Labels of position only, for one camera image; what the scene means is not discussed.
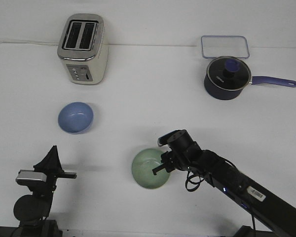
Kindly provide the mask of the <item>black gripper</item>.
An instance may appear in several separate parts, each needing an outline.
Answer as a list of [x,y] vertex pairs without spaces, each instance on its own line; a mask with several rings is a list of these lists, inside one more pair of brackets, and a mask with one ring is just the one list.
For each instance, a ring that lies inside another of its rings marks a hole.
[[27,181],[29,190],[37,197],[52,196],[57,188],[58,178],[75,179],[77,177],[75,172],[65,172],[62,169],[56,145],[52,146],[43,160],[34,165],[33,168],[35,172],[46,175],[46,179],[42,181]]
[[152,169],[153,175],[160,171],[170,173],[175,169],[193,173],[205,172],[200,165],[203,151],[185,129],[176,132],[167,142],[170,151],[161,155],[161,165]]

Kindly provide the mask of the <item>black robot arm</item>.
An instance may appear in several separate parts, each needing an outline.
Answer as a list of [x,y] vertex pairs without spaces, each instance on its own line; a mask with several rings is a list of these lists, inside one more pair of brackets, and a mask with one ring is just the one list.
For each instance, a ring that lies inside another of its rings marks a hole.
[[296,237],[296,208],[243,174],[233,163],[210,150],[203,150],[189,133],[174,130],[158,138],[160,147],[167,145],[169,152],[161,155],[161,165],[152,170],[170,173],[186,171],[185,188],[196,191],[203,181],[219,189],[241,208],[252,220],[259,220],[271,231],[241,230],[238,236]]
[[20,197],[14,204],[13,214],[19,226],[0,226],[0,237],[62,237],[57,221],[49,220],[48,216],[57,179],[76,177],[75,172],[62,169],[56,145],[32,170],[19,170],[16,183],[28,187],[32,193]]

